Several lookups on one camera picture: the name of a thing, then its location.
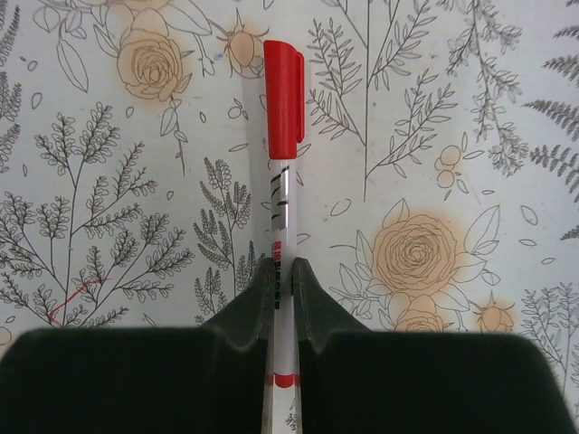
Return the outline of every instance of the pen cap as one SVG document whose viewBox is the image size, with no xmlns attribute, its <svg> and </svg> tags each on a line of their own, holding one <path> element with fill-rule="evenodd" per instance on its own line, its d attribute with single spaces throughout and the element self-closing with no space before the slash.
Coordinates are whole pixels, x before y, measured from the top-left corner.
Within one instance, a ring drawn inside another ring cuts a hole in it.
<svg viewBox="0 0 579 434">
<path fill-rule="evenodd" d="M 292 160 L 305 136 L 304 56 L 285 42 L 263 47 L 270 158 Z"/>
</svg>

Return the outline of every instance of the red marker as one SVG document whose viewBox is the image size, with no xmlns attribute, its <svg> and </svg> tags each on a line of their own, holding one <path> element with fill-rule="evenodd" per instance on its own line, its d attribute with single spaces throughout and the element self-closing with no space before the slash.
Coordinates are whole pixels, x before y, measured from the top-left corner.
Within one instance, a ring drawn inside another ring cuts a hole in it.
<svg viewBox="0 0 579 434">
<path fill-rule="evenodd" d="M 275 383 L 294 383 L 295 331 L 291 266 L 298 253 L 296 158 L 305 135 L 304 56 L 288 43 L 266 41 L 265 86 L 271 159 L 271 256 L 275 263 Z"/>
</svg>

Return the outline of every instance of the white pen barrel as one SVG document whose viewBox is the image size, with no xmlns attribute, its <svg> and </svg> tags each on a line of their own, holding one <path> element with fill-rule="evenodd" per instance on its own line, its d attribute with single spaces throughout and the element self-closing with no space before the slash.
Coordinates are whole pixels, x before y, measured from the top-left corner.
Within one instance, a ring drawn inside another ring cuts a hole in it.
<svg viewBox="0 0 579 434">
<path fill-rule="evenodd" d="M 271 161 L 271 255 L 276 265 L 274 372 L 281 387 L 293 384 L 295 331 L 291 267 L 298 254 L 296 161 Z"/>
</svg>

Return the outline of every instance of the floral paper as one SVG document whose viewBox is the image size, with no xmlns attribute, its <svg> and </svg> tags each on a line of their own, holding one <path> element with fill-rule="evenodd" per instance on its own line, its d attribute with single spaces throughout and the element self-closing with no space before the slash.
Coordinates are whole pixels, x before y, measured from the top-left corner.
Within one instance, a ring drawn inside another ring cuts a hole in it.
<svg viewBox="0 0 579 434">
<path fill-rule="evenodd" d="M 377 330 L 525 335 L 577 419 L 578 24 L 576 0 L 0 0 L 0 348 L 197 326 L 243 291 L 281 39 L 308 60 L 299 248 L 328 293 Z"/>
</svg>

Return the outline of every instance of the red line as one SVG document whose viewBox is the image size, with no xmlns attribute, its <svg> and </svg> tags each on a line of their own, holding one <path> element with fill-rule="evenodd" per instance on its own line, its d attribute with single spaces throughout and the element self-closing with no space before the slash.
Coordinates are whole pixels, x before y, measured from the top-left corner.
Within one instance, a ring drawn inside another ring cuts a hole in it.
<svg viewBox="0 0 579 434">
<path fill-rule="evenodd" d="M 100 280 L 89 280 L 88 282 L 85 282 L 83 285 L 81 285 L 76 291 L 74 291 L 74 293 L 72 293 L 72 295 L 70 297 L 68 297 L 68 299 L 66 301 L 64 301 L 64 303 L 60 304 L 59 306 L 57 306 L 53 310 L 51 310 L 51 312 L 48 314 L 48 319 L 50 320 L 50 322 L 56 323 L 58 326 L 62 327 L 62 324 L 59 321 L 57 321 L 56 319 L 54 319 L 54 316 L 56 315 L 56 313 L 59 310 L 61 310 L 62 307 L 68 306 L 70 301 L 72 301 L 84 289 L 86 289 L 88 285 L 92 285 L 93 283 L 101 283 L 101 281 Z"/>
</svg>

